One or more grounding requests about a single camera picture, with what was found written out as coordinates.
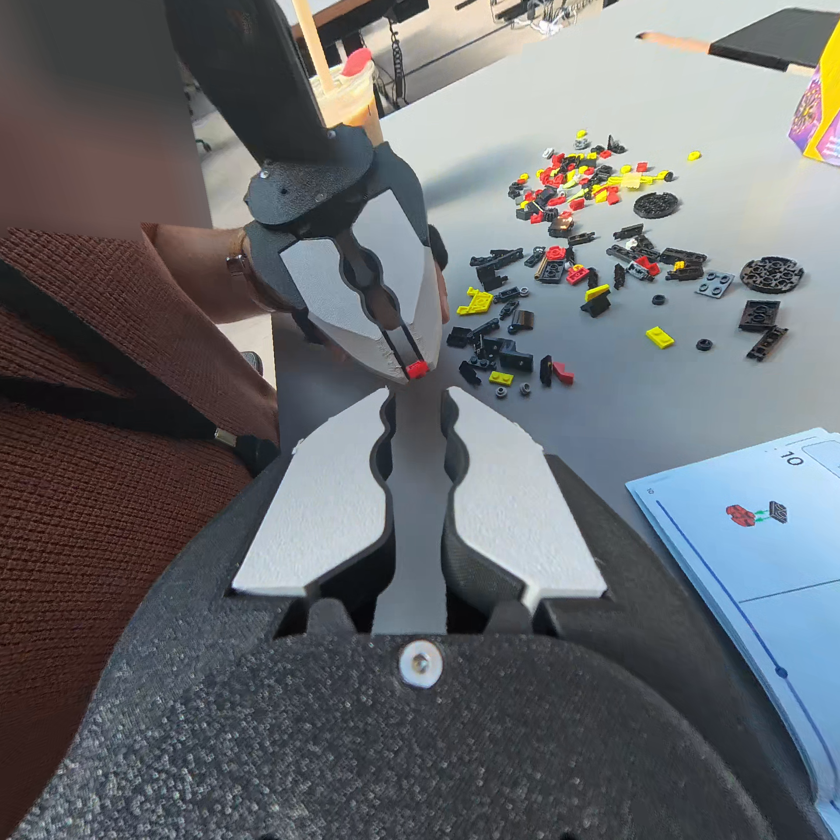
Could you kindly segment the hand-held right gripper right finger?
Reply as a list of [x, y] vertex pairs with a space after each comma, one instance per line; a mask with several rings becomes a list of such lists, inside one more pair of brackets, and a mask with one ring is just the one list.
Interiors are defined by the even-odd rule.
[[441, 564], [481, 614], [514, 601], [599, 599], [606, 582], [550, 462], [528, 432], [459, 386], [442, 395], [450, 478]]

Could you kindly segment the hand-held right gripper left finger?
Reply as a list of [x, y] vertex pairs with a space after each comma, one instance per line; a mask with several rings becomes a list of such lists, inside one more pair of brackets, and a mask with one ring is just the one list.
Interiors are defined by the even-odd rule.
[[392, 438], [385, 387], [300, 440], [232, 581], [247, 595], [375, 599], [390, 584]]

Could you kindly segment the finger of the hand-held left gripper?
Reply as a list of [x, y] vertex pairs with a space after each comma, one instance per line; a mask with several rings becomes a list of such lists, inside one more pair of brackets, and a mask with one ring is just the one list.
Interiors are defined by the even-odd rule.
[[354, 236], [350, 243], [351, 255], [346, 256], [333, 239], [305, 240], [290, 247], [281, 259], [302, 295], [312, 324], [329, 342], [359, 362], [352, 355], [358, 338], [352, 331], [357, 307], [369, 308], [371, 319], [388, 329], [397, 326], [397, 311], [391, 293], [381, 287], [378, 258], [362, 253]]
[[433, 370], [440, 351], [443, 313], [431, 248], [422, 244], [393, 191], [371, 199], [352, 232], [362, 253], [378, 258], [381, 287], [397, 311], [397, 326], [388, 329], [360, 304], [352, 355], [378, 375], [406, 384], [412, 364], [424, 362]]

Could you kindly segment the person's left forearm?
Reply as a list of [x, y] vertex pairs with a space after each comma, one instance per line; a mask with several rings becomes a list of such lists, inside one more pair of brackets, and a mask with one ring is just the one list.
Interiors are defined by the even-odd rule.
[[242, 227], [197, 228], [147, 224], [144, 232], [175, 283], [211, 322], [241, 322], [263, 314], [242, 276], [234, 276], [228, 257], [248, 253]]

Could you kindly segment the dark wristwatch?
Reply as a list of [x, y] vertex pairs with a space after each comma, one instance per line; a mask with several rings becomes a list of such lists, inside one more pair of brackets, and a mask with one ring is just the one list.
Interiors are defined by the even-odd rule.
[[237, 308], [248, 312], [259, 310], [256, 275], [250, 264], [246, 231], [242, 227], [233, 232], [225, 262]]

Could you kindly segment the plastic drink cup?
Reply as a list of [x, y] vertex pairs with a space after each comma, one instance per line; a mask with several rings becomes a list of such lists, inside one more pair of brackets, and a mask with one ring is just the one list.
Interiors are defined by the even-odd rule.
[[327, 91], [318, 76], [310, 85], [328, 130], [340, 125], [364, 130], [373, 146], [383, 143], [375, 99], [375, 63], [366, 47], [355, 50], [342, 66], [330, 69], [332, 89]]

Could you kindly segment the tan drinking straw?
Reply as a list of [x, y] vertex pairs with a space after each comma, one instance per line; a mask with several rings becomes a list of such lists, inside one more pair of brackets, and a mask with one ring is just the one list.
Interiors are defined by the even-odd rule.
[[298, 25], [308, 47], [317, 76], [320, 80], [322, 91], [325, 95], [328, 95], [334, 90], [334, 82], [309, 3], [308, 1], [298, 0], [291, 1], [291, 3], [295, 10]]

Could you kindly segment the pile of toy bricks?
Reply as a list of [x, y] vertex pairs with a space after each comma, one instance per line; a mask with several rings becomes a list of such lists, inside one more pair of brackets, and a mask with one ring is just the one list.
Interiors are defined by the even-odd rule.
[[[612, 158], [626, 153], [627, 147], [612, 134], [606, 143], [593, 143], [589, 132], [580, 129], [570, 150], [547, 147], [541, 154], [544, 164], [535, 174], [521, 173], [509, 185], [507, 196], [516, 204], [516, 219], [535, 227], [545, 226], [550, 242], [535, 245], [529, 252], [523, 247], [496, 248], [486, 255], [471, 257], [469, 265], [476, 271], [476, 284], [467, 290], [468, 301], [457, 308], [457, 315], [466, 318], [489, 314], [493, 307], [498, 310], [481, 324], [453, 327], [446, 338], [449, 348], [470, 351], [458, 367], [466, 382], [478, 385], [482, 382], [480, 372], [484, 372], [488, 382], [496, 387], [496, 397], [502, 399], [508, 395], [514, 374], [533, 373], [533, 355], [520, 351], [515, 341], [535, 324], [534, 311], [522, 306], [530, 289], [512, 285], [508, 276], [502, 274], [510, 266], [521, 265], [531, 279], [546, 287], [567, 285], [584, 289], [580, 310], [591, 319], [610, 310], [613, 291], [623, 289], [630, 278], [651, 283], [662, 277], [669, 282], [696, 283], [697, 288], [699, 278], [709, 271], [720, 271], [707, 267], [708, 256], [703, 253], [676, 247], [657, 248], [646, 234], [645, 222], [658, 219], [643, 219], [635, 213], [637, 222], [617, 229], [605, 249], [606, 257], [612, 260], [611, 276], [602, 275], [597, 268], [579, 261], [580, 248], [594, 243], [599, 235], [578, 226], [576, 214], [589, 206], [614, 207], [622, 201], [624, 191], [641, 191], [641, 195], [672, 193], [654, 189], [655, 185], [675, 179], [672, 170], [652, 171], [647, 161], [611, 162]], [[735, 280], [740, 281], [740, 272]], [[759, 335], [747, 352], [747, 359], [761, 362], [768, 358], [788, 329], [778, 323], [781, 303], [768, 300], [768, 296], [780, 295], [746, 290], [758, 294], [759, 299], [745, 303], [738, 329]]]

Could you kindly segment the blue instruction booklet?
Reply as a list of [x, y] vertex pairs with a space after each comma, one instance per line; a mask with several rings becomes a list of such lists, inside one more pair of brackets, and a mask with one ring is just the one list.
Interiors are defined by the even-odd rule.
[[626, 489], [772, 700], [838, 836], [838, 433], [815, 428]]

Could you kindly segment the black flat notebook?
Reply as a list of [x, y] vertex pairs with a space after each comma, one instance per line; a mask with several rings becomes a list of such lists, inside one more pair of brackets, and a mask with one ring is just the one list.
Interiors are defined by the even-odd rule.
[[710, 44], [708, 55], [766, 69], [814, 70], [839, 13], [787, 7]]

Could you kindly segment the purple and yellow box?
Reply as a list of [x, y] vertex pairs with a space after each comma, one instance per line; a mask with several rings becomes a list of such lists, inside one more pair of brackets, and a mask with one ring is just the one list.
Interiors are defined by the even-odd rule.
[[839, 69], [822, 59], [803, 93], [789, 138], [808, 159], [839, 166]]

